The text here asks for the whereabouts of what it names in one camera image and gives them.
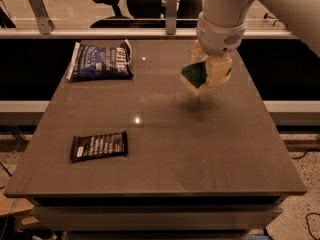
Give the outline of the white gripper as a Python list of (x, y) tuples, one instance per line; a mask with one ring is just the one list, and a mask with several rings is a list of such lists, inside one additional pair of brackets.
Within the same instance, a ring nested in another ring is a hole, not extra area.
[(208, 87), (222, 85), (230, 79), (232, 59), (226, 52), (239, 47), (245, 29), (245, 23), (232, 27), (218, 26), (210, 23), (203, 12), (199, 14), (196, 28), (198, 41), (193, 43), (190, 63), (205, 61)]

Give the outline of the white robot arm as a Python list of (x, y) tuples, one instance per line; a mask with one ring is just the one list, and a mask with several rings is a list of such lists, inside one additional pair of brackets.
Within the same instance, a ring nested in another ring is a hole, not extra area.
[(239, 47), (251, 6), (260, 2), (320, 56), (320, 0), (203, 0), (196, 28), (199, 79), (204, 86), (226, 83), (230, 52)]

